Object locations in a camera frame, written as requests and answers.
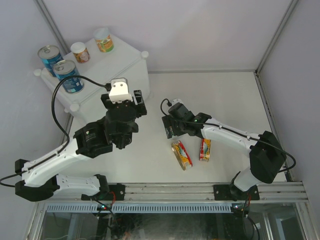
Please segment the light blue labelled can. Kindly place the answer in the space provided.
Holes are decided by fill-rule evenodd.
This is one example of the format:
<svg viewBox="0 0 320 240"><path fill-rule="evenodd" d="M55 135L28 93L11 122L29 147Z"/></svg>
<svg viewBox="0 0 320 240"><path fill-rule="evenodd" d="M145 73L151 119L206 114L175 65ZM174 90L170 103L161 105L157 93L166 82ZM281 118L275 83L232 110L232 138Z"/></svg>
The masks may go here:
<svg viewBox="0 0 320 240"><path fill-rule="evenodd" d="M53 77L56 77L54 73L54 65L64 60L59 48L55 45L47 45L40 48L37 52L37 55L39 56L49 73Z"/></svg>

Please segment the green can with plastic lid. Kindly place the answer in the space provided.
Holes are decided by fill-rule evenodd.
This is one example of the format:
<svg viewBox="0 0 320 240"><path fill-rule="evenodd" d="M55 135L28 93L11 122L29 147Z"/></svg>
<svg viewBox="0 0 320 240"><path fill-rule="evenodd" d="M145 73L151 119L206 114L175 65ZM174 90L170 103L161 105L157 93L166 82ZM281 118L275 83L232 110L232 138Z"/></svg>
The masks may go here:
<svg viewBox="0 0 320 240"><path fill-rule="evenodd" d="M114 49L110 31L107 27L98 28L93 32L94 40L99 50L103 53L111 52Z"/></svg>

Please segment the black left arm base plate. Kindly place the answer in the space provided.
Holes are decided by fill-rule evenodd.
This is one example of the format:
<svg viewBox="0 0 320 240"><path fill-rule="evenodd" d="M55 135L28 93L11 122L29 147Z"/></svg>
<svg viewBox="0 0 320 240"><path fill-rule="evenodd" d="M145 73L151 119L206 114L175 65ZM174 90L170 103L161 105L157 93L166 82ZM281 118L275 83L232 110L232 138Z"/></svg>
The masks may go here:
<svg viewBox="0 0 320 240"><path fill-rule="evenodd" d="M98 200L98 201L123 201L125 199L126 186L124 184L109 184L108 188L100 191L93 197L82 194L82 201Z"/></svg>

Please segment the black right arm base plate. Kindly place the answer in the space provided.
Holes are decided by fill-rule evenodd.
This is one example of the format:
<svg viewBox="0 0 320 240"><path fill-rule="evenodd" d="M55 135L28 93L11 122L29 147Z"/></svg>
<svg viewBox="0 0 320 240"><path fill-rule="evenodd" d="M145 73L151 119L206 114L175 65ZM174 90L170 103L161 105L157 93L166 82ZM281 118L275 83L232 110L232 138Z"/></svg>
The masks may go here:
<svg viewBox="0 0 320 240"><path fill-rule="evenodd" d="M256 185L247 191L242 191L233 184L215 184L213 185L213 193L216 201L244 201L248 195L251 196L251 200L260 200L258 187Z"/></svg>

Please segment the pink portrait labelled can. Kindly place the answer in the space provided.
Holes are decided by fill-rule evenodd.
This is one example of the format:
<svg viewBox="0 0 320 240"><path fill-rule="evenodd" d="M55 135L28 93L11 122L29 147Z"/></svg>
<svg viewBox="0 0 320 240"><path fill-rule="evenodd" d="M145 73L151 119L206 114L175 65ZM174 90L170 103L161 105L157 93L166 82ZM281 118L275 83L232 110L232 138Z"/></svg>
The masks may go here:
<svg viewBox="0 0 320 240"><path fill-rule="evenodd" d="M86 45L83 42L75 42L70 46L76 61L80 64L87 63L91 57Z"/></svg>

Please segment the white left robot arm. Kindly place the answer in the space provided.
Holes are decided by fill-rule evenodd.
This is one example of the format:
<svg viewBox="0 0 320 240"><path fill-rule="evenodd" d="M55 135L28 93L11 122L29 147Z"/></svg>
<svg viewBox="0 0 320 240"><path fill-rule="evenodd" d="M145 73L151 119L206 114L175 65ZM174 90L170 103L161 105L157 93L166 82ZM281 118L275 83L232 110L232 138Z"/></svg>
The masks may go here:
<svg viewBox="0 0 320 240"><path fill-rule="evenodd" d="M112 103L109 94L101 101L107 112L74 133L62 149L56 149L33 161L18 159L15 172L22 180L14 186L15 194L30 202L39 202L57 194L80 194L82 200L111 200L106 176L72 177L61 171L79 161L94 159L112 152L113 147L124 149L139 131L136 119L147 114L141 90L135 90L131 100Z"/></svg>

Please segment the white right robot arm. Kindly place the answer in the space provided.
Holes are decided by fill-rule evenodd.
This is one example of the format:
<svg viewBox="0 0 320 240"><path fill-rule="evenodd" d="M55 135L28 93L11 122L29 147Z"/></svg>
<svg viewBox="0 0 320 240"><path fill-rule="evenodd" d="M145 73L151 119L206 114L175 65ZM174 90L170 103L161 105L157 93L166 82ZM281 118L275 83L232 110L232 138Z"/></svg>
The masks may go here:
<svg viewBox="0 0 320 240"><path fill-rule="evenodd" d="M169 109L162 122L168 139L187 134L221 142L248 157L249 166L227 185L227 196L232 200L242 199L260 183L273 183L282 172L287 154L273 133L249 133L224 125L202 112L194 115L179 99L168 101L167 105Z"/></svg>

